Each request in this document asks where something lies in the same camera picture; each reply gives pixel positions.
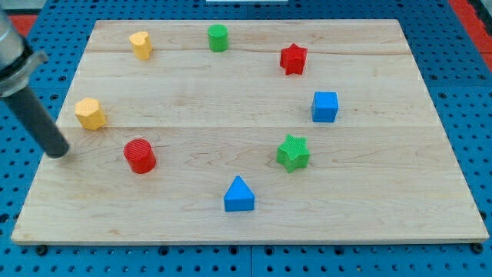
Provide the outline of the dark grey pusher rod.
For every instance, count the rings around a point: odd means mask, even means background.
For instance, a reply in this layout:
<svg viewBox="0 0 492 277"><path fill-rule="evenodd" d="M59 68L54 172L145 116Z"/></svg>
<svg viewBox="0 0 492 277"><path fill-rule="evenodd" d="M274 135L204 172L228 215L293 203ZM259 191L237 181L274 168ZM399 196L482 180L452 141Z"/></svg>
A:
<svg viewBox="0 0 492 277"><path fill-rule="evenodd" d="M3 101L48 157L57 159L68 153L67 140L29 87L4 97Z"/></svg>

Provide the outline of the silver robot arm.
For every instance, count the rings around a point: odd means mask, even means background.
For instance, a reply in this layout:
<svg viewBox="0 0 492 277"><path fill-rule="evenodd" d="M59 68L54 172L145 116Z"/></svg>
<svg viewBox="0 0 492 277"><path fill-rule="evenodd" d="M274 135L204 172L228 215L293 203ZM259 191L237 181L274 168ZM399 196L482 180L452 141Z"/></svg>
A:
<svg viewBox="0 0 492 277"><path fill-rule="evenodd" d="M1 12L1 100L50 158L67 154L69 144L53 118L29 87L30 75L48 61L44 52L35 52Z"/></svg>

